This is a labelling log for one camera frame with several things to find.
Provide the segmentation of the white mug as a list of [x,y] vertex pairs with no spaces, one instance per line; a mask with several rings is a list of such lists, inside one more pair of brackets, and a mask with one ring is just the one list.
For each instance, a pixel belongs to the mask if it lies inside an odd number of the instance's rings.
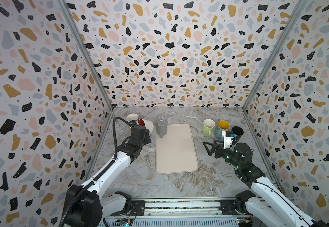
[[146,119],[138,119],[137,120],[138,125],[146,127],[149,132],[151,133],[154,130],[154,124],[152,121],[146,120]]

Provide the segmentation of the dark teal mug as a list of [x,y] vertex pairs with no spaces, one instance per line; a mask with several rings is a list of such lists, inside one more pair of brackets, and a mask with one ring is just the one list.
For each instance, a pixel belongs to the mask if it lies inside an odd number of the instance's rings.
[[131,113],[131,114],[127,115],[127,117],[126,117],[126,120],[128,122],[137,121],[138,119],[139,119],[139,116],[136,113]]

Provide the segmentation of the light green mug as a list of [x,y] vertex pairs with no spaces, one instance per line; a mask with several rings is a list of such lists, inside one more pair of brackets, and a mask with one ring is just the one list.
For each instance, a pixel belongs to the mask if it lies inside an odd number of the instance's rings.
[[210,136],[215,128],[215,122],[212,119],[205,119],[202,124],[202,132],[206,136]]

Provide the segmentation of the blue butterfly mug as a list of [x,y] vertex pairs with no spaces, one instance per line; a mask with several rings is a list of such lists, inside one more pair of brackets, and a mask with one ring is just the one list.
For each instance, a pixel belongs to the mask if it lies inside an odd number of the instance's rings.
[[227,121],[225,121],[225,120],[219,121],[217,123],[216,129],[214,131],[216,138],[218,140],[224,140],[222,132],[228,130],[229,128],[230,128],[230,124]]

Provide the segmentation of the grey mug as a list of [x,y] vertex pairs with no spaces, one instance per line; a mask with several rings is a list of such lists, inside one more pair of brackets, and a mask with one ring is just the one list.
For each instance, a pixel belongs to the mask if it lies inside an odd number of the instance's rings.
[[164,120],[160,120],[157,123],[156,134],[162,138],[167,134],[167,124]]

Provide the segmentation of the black mug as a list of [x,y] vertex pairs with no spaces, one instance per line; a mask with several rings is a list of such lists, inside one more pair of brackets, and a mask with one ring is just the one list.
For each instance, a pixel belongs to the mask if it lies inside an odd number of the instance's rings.
[[231,131],[235,135],[234,139],[232,140],[232,145],[235,145],[236,143],[239,142],[240,138],[243,136],[244,131],[241,127],[239,126],[234,126],[232,127]]

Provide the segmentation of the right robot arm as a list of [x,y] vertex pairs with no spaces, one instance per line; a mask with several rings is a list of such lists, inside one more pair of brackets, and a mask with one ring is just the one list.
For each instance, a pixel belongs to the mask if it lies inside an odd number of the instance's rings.
[[245,143],[225,148],[220,141],[203,143],[209,156],[224,159],[234,168],[235,175],[249,188],[235,196],[238,214],[252,214],[268,227],[325,227],[307,215],[282,194],[252,162],[253,150]]

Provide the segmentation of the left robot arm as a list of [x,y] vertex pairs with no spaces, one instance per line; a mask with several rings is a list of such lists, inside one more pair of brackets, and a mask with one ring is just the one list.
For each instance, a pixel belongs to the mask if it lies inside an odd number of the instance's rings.
[[142,148],[151,142],[149,129],[135,125],[131,135],[115,146],[113,157],[93,177],[82,185],[72,185],[66,192],[60,227],[97,227],[107,216],[131,210],[131,196],[116,192],[104,194],[119,174],[136,160]]

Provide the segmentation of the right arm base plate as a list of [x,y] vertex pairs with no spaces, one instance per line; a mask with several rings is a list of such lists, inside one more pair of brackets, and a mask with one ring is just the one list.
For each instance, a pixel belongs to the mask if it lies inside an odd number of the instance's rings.
[[246,208],[246,203],[249,203],[250,199],[224,199],[219,202],[219,210],[223,215],[250,215]]

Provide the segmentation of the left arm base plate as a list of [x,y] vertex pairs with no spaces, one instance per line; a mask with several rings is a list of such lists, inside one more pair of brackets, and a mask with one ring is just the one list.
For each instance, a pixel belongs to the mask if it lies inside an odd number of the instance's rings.
[[124,209],[124,211],[119,211],[111,214],[108,217],[134,217],[134,216],[144,216],[145,212],[145,200],[134,200],[131,202],[129,209]]

